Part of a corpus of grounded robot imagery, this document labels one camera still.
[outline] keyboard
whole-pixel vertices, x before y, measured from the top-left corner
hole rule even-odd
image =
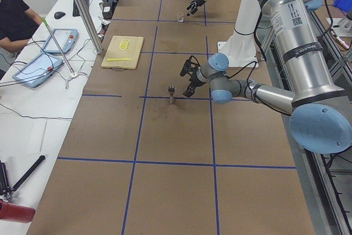
[[[86,2],[86,5],[88,7],[89,10],[89,0],[84,0]],[[73,17],[78,17],[79,16],[79,10],[76,4],[76,1],[73,0],[73,11],[72,11],[72,16]]]

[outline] black handle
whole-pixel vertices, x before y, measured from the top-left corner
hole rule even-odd
[[[12,191],[16,191],[24,181],[33,173],[33,171],[40,165],[42,161],[45,160],[45,156],[41,155],[39,156],[38,160],[31,166],[31,168],[28,169],[28,171],[21,177],[21,179],[18,180],[17,183],[12,188]]]

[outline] black t-shirt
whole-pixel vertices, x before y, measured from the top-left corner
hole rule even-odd
[[[0,40],[7,37],[18,41],[32,37],[39,26],[24,13],[28,9],[23,0],[1,0]]]

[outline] tablet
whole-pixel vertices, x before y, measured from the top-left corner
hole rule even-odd
[[[62,64],[61,58],[48,53],[40,53],[12,78],[21,84],[35,88],[48,79]]]
[[[68,53],[75,44],[78,31],[76,29],[53,29],[53,35],[64,54]],[[60,54],[60,51],[51,36],[44,43],[43,50],[51,54]]]

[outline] metal pole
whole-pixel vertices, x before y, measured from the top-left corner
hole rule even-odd
[[[100,39],[98,38],[92,18],[90,17],[88,7],[84,0],[75,0],[75,1],[79,10],[80,16],[82,17],[84,25],[90,36],[90,39],[95,47],[95,50],[97,51],[97,54],[100,54],[103,50],[103,47],[101,45]]]
[[[70,69],[70,72],[71,72],[72,74],[74,74],[74,73],[75,73],[74,69],[72,68],[72,66],[70,65],[69,61],[67,60],[67,58],[66,58],[64,52],[62,51],[62,49],[61,49],[61,47],[60,47],[59,42],[56,40],[56,38],[55,38],[53,32],[51,31],[51,29],[50,29],[48,23],[46,22],[45,19],[42,19],[42,21],[43,21],[45,27],[48,29],[48,31],[49,31],[49,33],[50,33],[50,35],[51,35],[51,38],[54,40],[54,42],[55,42],[57,48],[59,49],[59,52],[61,53],[62,57],[64,58],[65,63],[67,64],[68,68]]]

